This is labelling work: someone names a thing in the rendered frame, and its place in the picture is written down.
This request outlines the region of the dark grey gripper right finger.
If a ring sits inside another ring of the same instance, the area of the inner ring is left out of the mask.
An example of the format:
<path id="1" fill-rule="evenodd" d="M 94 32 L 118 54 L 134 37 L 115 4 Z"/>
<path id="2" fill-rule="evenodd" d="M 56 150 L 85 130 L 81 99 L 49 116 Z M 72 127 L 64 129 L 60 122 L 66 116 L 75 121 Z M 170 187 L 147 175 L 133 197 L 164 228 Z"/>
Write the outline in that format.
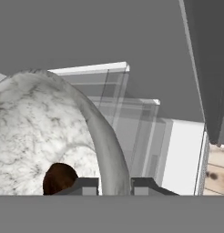
<path id="1" fill-rule="evenodd" d="M 153 177 L 132 177 L 131 194 L 133 196 L 176 196 L 176 193 L 160 187 Z"/>

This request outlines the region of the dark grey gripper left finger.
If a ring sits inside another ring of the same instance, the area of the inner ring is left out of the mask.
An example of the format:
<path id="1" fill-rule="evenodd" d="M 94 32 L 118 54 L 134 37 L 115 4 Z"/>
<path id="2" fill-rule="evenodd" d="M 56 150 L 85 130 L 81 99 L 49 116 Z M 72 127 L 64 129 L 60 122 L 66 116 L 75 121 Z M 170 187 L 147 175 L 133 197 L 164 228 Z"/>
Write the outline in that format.
<path id="1" fill-rule="evenodd" d="M 98 178 L 97 177 L 79 177 L 72 187 L 58 192 L 58 195 L 72 196 L 97 196 Z"/>

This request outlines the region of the white marble bowl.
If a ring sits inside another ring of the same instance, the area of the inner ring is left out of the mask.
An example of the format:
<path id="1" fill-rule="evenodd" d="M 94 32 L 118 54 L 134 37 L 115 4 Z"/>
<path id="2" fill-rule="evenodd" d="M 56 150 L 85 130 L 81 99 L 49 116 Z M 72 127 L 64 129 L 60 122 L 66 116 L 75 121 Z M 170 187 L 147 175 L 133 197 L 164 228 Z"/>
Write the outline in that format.
<path id="1" fill-rule="evenodd" d="M 97 107 L 51 72 L 30 70 L 0 81 L 0 196 L 43 195 L 54 163 L 97 177 L 101 195 L 130 191 L 117 136 Z"/>

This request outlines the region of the brown chicken drumstick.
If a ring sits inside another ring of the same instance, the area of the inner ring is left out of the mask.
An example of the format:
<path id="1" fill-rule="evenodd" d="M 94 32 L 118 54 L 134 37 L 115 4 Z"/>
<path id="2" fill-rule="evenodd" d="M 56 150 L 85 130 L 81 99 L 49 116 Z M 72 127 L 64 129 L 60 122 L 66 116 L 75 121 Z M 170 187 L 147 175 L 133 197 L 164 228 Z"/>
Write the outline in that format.
<path id="1" fill-rule="evenodd" d="M 54 163 L 46 172 L 43 180 L 43 195 L 54 195 L 72 187 L 77 180 L 76 171 L 65 163 Z"/>

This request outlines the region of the grey fridge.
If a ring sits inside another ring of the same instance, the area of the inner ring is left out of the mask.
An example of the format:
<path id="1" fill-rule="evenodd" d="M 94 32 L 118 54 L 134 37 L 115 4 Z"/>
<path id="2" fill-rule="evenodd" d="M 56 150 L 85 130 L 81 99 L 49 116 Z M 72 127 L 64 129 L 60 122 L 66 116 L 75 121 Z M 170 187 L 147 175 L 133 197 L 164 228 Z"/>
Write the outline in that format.
<path id="1" fill-rule="evenodd" d="M 196 195 L 209 141 L 179 0 L 105 0 L 101 9 L 88 6 L 69 17 L 45 41 L 44 55 L 53 64 L 26 64 L 16 73 L 127 62 L 124 98 L 160 102 L 143 177 L 179 195 Z M 0 81 L 6 77 L 0 74 Z"/>

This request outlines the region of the glass fridge shelf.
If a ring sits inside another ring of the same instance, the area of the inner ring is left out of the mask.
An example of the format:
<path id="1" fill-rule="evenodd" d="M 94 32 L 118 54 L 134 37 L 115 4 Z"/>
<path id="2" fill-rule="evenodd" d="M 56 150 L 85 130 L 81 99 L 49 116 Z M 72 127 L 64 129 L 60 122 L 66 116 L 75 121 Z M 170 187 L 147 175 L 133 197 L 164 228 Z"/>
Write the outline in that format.
<path id="1" fill-rule="evenodd" d="M 108 123 L 113 128 L 117 127 L 129 77 L 127 62 L 58 68 L 52 72 L 84 93 Z"/>
<path id="2" fill-rule="evenodd" d="M 160 102 L 156 99 L 89 98 L 113 127 L 131 177 L 146 174 Z"/>

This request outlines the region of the dark grey fridge door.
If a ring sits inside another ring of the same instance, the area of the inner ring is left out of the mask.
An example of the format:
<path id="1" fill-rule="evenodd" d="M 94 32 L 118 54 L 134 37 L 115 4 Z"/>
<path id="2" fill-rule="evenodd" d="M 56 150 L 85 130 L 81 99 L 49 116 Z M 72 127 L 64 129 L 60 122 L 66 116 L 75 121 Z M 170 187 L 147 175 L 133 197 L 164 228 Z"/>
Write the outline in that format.
<path id="1" fill-rule="evenodd" d="M 209 142 L 224 145 L 224 0 L 179 0 Z"/>

